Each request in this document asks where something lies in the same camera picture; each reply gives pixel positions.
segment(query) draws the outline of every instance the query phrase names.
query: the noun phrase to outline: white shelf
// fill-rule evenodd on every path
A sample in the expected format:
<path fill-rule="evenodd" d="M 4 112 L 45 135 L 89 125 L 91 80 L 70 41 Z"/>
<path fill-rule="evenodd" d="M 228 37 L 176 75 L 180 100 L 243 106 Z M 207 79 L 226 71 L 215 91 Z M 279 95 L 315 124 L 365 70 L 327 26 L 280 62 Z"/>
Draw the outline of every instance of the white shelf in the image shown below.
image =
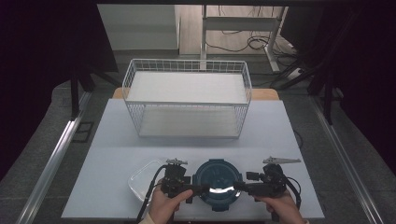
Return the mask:
<path fill-rule="evenodd" d="M 140 136 L 239 136 L 233 107 L 147 106 Z"/>
<path fill-rule="evenodd" d="M 247 105 L 241 74 L 136 71 L 126 101 Z"/>

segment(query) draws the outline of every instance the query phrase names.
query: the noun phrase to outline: metal rail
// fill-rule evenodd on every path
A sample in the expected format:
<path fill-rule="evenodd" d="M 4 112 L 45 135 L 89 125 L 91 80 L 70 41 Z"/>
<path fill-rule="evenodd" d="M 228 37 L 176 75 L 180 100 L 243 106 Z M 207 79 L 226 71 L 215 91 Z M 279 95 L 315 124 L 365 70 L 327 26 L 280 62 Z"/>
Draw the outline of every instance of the metal rail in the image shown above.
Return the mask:
<path fill-rule="evenodd" d="M 84 92 L 79 100 L 79 112 L 75 120 L 70 120 L 66 127 L 64 128 L 64 132 L 62 133 L 61 138 L 58 141 L 55 149 L 53 149 L 52 155 L 47 162 L 46 167 L 44 168 L 41 176 L 38 178 L 37 183 L 35 184 L 35 188 L 27 200 L 27 203 L 23 207 L 21 214 L 16 223 L 32 223 L 35 219 L 35 215 L 37 214 L 38 209 L 40 208 L 41 203 L 44 200 L 44 197 L 47 194 L 47 191 L 52 183 L 53 177 L 55 177 L 56 172 L 64 158 L 64 154 L 67 151 L 68 146 L 73 138 L 74 133 L 81 121 L 81 118 L 85 112 L 85 108 L 91 98 L 91 93 Z"/>
<path fill-rule="evenodd" d="M 361 207 L 363 208 L 363 211 L 369 219 L 370 223 L 384 223 L 378 213 L 378 209 L 376 208 L 375 202 L 371 197 L 370 192 L 361 181 L 361 178 L 359 177 L 358 172 L 356 171 L 351 160 L 349 159 L 347 152 L 344 149 L 342 142 L 338 138 L 335 129 L 332 125 L 329 125 L 326 118 L 324 117 L 318 97 L 310 96 L 310 100 L 317 112 L 318 118 L 323 126 L 325 133 L 328 135 L 332 143 L 335 154 L 341 162 L 341 165 L 346 173 L 346 177 L 348 178 L 350 185 L 355 191 L 358 200 L 361 203 Z"/>

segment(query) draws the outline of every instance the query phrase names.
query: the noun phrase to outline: black curtain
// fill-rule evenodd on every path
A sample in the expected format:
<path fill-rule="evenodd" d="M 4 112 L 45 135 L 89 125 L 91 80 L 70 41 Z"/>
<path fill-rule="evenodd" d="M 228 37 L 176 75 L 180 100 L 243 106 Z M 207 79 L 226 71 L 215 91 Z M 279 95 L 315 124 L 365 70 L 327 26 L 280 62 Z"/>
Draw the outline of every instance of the black curtain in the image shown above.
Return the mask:
<path fill-rule="evenodd" d="M 45 116 L 52 90 L 85 65 L 118 72 L 90 0 L 0 2 L 0 176 Z"/>
<path fill-rule="evenodd" d="M 396 174 L 395 9 L 391 2 L 367 3 L 337 54 L 334 73 L 344 94 L 341 107 Z"/>

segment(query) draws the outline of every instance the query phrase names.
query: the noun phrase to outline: metal frame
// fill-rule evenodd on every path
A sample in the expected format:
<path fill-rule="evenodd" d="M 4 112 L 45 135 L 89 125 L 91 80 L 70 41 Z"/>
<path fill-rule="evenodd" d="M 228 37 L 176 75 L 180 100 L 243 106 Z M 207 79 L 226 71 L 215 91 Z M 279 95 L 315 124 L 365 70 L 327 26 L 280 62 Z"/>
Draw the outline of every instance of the metal frame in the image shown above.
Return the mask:
<path fill-rule="evenodd" d="M 53 177 L 55 177 L 56 172 L 58 171 L 59 166 L 61 165 L 62 159 L 64 158 L 64 154 L 67 151 L 67 148 L 70 145 L 70 142 L 73 138 L 76 129 L 81 122 L 81 118 L 85 112 L 85 108 L 91 98 L 91 93 L 84 92 L 79 101 L 79 113 L 75 117 L 74 120 L 70 120 L 66 127 L 64 128 L 64 132 L 62 133 L 61 138 L 58 141 L 55 149 L 53 149 L 52 155 L 47 162 L 46 167 L 44 168 L 41 176 L 38 178 L 37 183 L 35 184 L 35 188 L 29 196 L 25 206 L 23 207 L 20 216 L 16 223 L 32 223 L 35 219 L 35 215 L 40 208 L 41 203 L 43 202 L 48 189 L 50 188 L 50 184 L 52 183 Z"/>
<path fill-rule="evenodd" d="M 273 48 L 282 22 L 285 7 L 282 7 L 276 18 L 236 18 L 207 17 L 206 5 L 203 6 L 201 60 L 206 59 L 206 31 L 264 31 L 271 32 L 268 45 L 264 48 L 274 73 L 279 73 L 279 66 L 274 57 Z"/>
<path fill-rule="evenodd" d="M 337 132 L 332 125 L 329 125 L 329 123 L 326 121 L 325 116 L 322 114 L 322 108 L 319 98 L 315 96 L 310 96 L 310 100 L 317 112 L 318 119 L 322 124 L 325 133 L 328 135 L 332 143 L 334 152 L 337 155 L 343 167 L 343 170 L 346 173 L 346 177 L 348 178 L 350 185 L 355 191 L 358 200 L 361 203 L 361 207 L 363 208 L 363 211 L 369 219 L 370 223 L 384 223 L 382 217 L 378 212 L 378 209 L 376 208 L 375 202 L 370 195 L 369 190 L 365 187 L 363 181 L 361 180 L 361 177 L 358 175 L 358 172 L 353 166 L 352 161 L 348 157 L 341 140 L 338 138 Z"/>

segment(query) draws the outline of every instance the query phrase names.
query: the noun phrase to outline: hand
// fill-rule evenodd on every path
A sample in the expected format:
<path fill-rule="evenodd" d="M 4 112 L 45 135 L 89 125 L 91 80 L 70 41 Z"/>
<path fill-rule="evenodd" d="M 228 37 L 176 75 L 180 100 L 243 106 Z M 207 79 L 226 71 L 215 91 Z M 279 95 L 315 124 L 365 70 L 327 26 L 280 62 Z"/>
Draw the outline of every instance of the hand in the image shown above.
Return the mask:
<path fill-rule="evenodd" d="M 300 224 L 305 223 L 290 192 L 286 190 L 279 198 L 267 198 L 253 196 L 256 200 L 266 203 L 267 211 L 270 213 L 277 212 L 279 221 L 282 224 Z"/>
<path fill-rule="evenodd" d="M 192 190 L 188 189 L 170 199 L 161 191 L 161 185 L 157 186 L 152 193 L 151 206 L 148 211 L 151 219 L 155 224 L 166 224 L 174 212 L 178 211 L 180 203 L 190 198 L 191 195 Z"/>

